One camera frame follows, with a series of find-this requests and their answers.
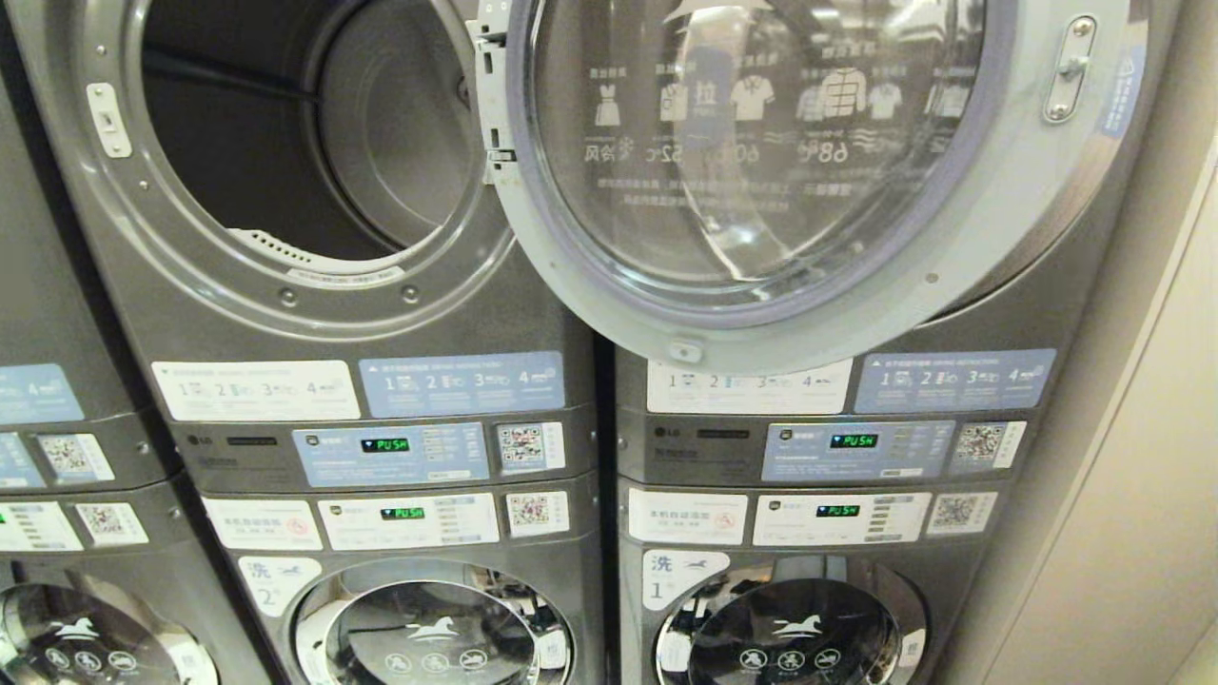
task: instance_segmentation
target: digital display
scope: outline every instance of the digital display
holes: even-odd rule
[[[831,450],[868,450],[879,444],[878,433],[851,433],[829,439]]]
[[[381,509],[381,520],[419,520],[428,517],[423,507],[393,507]]]
[[[862,507],[859,505],[833,505],[828,507],[816,507],[816,518],[848,518],[859,516]]]
[[[410,441],[406,438],[374,438],[361,440],[359,447],[365,455],[379,455],[381,452],[409,452]]]

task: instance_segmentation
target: stacked washer dryer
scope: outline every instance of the stacked washer dryer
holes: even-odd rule
[[[484,7],[492,180],[625,349],[624,683],[934,680],[1177,7]]]
[[[0,680],[270,683],[0,17]]]
[[[602,679],[591,334],[484,183],[469,5],[7,2],[294,683]]]

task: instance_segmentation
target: qr code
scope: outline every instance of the qr code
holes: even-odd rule
[[[966,425],[956,444],[956,458],[972,462],[991,462],[1002,446],[1005,423]]]
[[[541,425],[504,425],[499,428],[499,455],[504,462],[536,462],[546,457]]]
[[[94,535],[121,535],[127,531],[123,528],[123,514],[116,505],[89,505],[77,507],[77,511]]]
[[[512,525],[549,525],[553,505],[548,495],[512,495],[508,497]]]
[[[38,445],[51,462],[55,473],[89,473],[93,470],[89,455],[76,435],[40,435]]]
[[[965,528],[982,505],[985,495],[942,495],[934,506],[933,529]]]

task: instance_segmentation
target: blue instruction sticker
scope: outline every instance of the blue instruction sticker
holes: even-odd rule
[[[29,451],[16,433],[0,433],[0,489],[45,488]]]
[[[60,364],[0,367],[0,424],[83,419]]]
[[[1117,82],[1104,107],[1104,119],[1100,130],[1110,138],[1124,138],[1129,122],[1138,107],[1138,95],[1141,93],[1142,76],[1146,72],[1146,46],[1135,45],[1121,57],[1117,67]]]
[[[376,418],[558,410],[566,403],[560,352],[362,360]]]
[[[1056,350],[867,355],[860,414],[1027,410],[1040,403]]]
[[[486,480],[480,423],[294,430],[313,488],[368,488]]]
[[[909,423],[773,423],[761,480],[833,483],[935,478],[954,421]]]

